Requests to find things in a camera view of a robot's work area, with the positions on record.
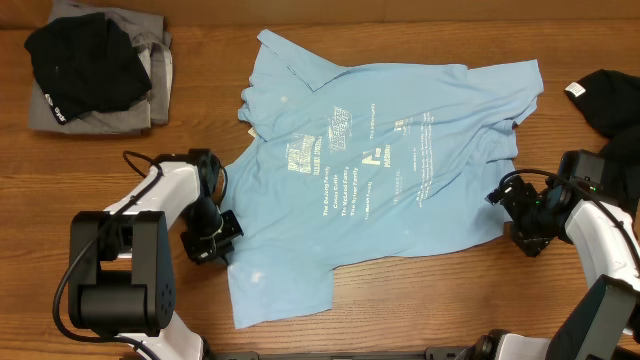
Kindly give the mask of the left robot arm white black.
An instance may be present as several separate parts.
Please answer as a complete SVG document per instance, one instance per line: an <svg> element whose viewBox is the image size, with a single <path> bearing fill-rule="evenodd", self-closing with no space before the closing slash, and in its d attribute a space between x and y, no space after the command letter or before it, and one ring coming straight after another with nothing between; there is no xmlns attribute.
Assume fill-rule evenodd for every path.
<svg viewBox="0 0 640 360"><path fill-rule="evenodd" d="M69 265L52 316L67 338L121 343L145 359L211 359L208 341L175 310L169 231L177 220L189 260L227 264L243 230L214 200L226 169L208 149L161 154L142 182L102 211L81 211L70 226Z"/></svg>

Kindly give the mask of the light blue t-shirt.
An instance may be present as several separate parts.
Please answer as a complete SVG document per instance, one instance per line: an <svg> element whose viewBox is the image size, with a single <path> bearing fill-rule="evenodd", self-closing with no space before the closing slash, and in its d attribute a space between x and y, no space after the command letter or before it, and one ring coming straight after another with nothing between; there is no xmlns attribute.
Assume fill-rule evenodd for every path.
<svg viewBox="0 0 640 360"><path fill-rule="evenodd" d="M502 234L486 196L543 92L536 60L341 66L271 31L258 40L238 111L252 142L222 203L243 230L227 272L237 328L329 310L338 267Z"/></svg>

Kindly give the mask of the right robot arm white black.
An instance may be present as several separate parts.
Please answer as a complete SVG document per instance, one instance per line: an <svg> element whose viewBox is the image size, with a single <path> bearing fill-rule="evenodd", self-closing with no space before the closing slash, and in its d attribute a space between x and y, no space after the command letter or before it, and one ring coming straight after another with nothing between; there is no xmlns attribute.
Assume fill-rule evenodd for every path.
<svg viewBox="0 0 640 360"><path fill-rule="evenodd" d="M632 218L601 200L595 187L549 175L540 194L523 192L521 171L505 175L489 194L514 221L522 244L557 237L572 244L588 291L550 339L494 329L458 353L469 359L636 359L619 344L639 337L639 245Z"/></svg>

